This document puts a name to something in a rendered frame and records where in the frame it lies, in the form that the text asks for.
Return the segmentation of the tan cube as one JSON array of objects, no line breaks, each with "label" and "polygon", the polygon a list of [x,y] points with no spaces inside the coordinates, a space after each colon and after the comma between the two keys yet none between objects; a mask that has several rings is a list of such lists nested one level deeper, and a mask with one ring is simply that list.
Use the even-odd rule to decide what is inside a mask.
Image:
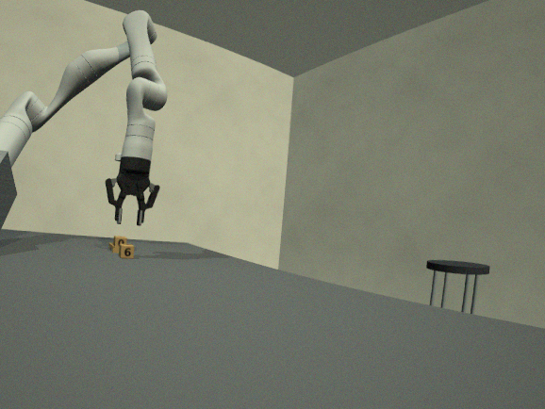
[{"label": "tan cube", "polygon": [[121,258],[133,259],[134,258],[134,246],[132,244],[120,244],[119,256]]},{"label": "tan cube", "polygon": [[120,246],[119,244],[126,244],[127,237],[114,236],[113,246]]}]

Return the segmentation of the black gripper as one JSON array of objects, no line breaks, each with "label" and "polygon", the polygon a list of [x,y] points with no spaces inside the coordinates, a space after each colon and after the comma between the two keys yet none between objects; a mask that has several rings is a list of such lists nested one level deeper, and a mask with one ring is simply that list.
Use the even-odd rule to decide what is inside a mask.
[{"label": "black gripper", "polygon": [[[116,178],[106,180],[107,198],[111,205],[115,206],[115,221],[121,224],[122,221],[122,205],[126,195],[137,196],[139,205],[137,225],[141,226],[144,222],[144,211],[148,208],[152,208],[156,200],[159,185],[150,183],[151,161],[148,159],[123,156],[121,157],[120,170]],[[117,182],[121,189],[118,197],[118,202],[114,200],[113,188]],[[144,201],[144,191],[149,187],[150,196],[147,203]],[[139,197],[140,196],[140,197]],[[149,204],[148,204],[149,203]]]}]

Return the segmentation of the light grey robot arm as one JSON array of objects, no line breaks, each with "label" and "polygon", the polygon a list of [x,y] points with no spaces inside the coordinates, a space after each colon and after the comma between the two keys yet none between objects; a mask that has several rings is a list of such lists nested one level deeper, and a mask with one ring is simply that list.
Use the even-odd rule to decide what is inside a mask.
[{"label": "light grey robot arm", "polygon": [[157,72],[151,47],[157,32],[151,17],[143,10],[126,15],[123,28],[126,42],[113,48],[84,52],[67,65],[49,106],[32,91],[24,92],[14,100],[0,119],[0,150],[8,151],[11,168],[33,132],[78,93],[129,57],[133,80],[126,91],[128,123],[122,153],[116,154],[115,160],[121,161],[122,155],[151,161],[156,122],[143,109],[158,111],[167,101],[167,89]]}]

